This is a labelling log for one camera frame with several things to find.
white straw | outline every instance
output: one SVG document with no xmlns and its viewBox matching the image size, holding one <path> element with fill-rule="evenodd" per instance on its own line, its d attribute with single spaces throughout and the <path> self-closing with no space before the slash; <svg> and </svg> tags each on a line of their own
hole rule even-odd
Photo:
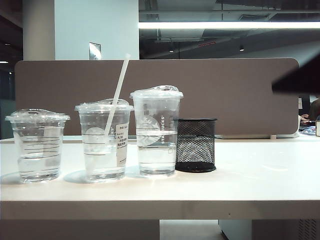
<svg viewBox="0 0 320 240">
<path fill-rule="evenodd" d="M 127 53 L 125 55 L 125 58 L 124 58 L 124 61 L 123 61 L 123 65 L 122 65 L 122 68 L 121 68 L 121 73 L 120 73 L 120 76 L 119 76 L 118 85 L 116 86 L 116 89 L 115 89 L 115 93 L 114 93 L 114 97 L 113 97 L 113 101 L 112 101 L 111 111 L 109 113 L 108 120 L 107 120 L 106 125 L 105 125 L 105 134 L 107 136 L 109 135 L 109 131 L 110 131 L 110 128 L 111 128 L 111 123 L 112 123 L 112 120 L 114 119 L 114 115 L 115 115 L 115 111 L 116 111 L 116 107 L 117 107 L 117 103 L 118 103 L 118 99 L 119 99 L 122 83 L 124 82 L 124 78 L 125 78 L 127 67 L 128 67 L 128 63 L 129 63 L 129 58 L 130 58 L 130 54 Z"/>
</svg>

floor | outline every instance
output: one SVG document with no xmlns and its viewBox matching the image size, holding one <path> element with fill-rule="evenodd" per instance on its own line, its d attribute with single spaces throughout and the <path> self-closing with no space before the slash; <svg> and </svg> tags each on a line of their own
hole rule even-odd
<svg viewBox="0 0 320 240">
<path fill-rule="evenodd" d="M 160 240 L 226 240 L 218 220 L 160 220 Z"/>
</svg>

clear plastic cup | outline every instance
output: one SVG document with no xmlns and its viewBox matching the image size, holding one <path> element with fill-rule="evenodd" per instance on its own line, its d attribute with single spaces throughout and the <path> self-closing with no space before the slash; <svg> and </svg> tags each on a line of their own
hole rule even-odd
<svg viewBox="0 0 320 240">
<path fill-rule="evenodd" d="M 19 151 L 21 182 L 42 182 L 59 176 L 64 127 L 69 119 L 63 113 L 43 109 L 21 109 L 6 116 Z"/>
<path fill-rule="evenodd" d="M 113 99 L 82 103 L 79 112 L 86 178 L 100 183 L 125 176 L 128 129 L 133 106 L 123 99 L 112 105 Z M 106 134 L 109 114 L 115 108 L 110 131 Z"/>
<path fill-rule="evenodd" d="M 183 93 L 162 85 L 136 90 L 133 98 L 140 174 L 172 175 L 176 165 L 177 120 Z"/>
</svg>

gray partition panel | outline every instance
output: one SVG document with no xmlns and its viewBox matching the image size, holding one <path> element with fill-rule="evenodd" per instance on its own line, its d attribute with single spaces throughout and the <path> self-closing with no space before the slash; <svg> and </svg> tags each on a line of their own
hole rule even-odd
<svg viewBox="0 0 320 240">
<path fill-rule="evenodd" d="M 112 98 L 122 60 L 21 61 L 15 66 L 16 107 L 66 113 L 65 135 L 80 135 L 75 105 Z M 131 60 L 120 98 L 130 92 L 174 85 L 183 93 L 180 117 L 218 118 L 221 135 L 292 134 L 298 99 L 273 94 L 271 83 L 298 67 L 292 58 Z M 131 114 L 129 134 L 135 134 Z"/>
</svg>

person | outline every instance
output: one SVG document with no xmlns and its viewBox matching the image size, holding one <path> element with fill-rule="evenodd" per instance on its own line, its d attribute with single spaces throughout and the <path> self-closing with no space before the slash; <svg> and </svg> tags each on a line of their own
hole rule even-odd
<svg viewBox="0 0 320 240">
<path fill-rule="evenodd" d="M 310 121 L 315 121 L 320 116 L 320 95 L 317 95 L 316 98 L 317 100 L 314 100 L 311 103 L 309 116 L 304 117 L 309 119 Z"/>
<path fill-rule="evenodd" d="M 300 116 L 300 120 L 301 120 L 301 122 L 308 122 L 309 121 L 309 114 L 302 114 L 301 116 Z"/>
</svg>

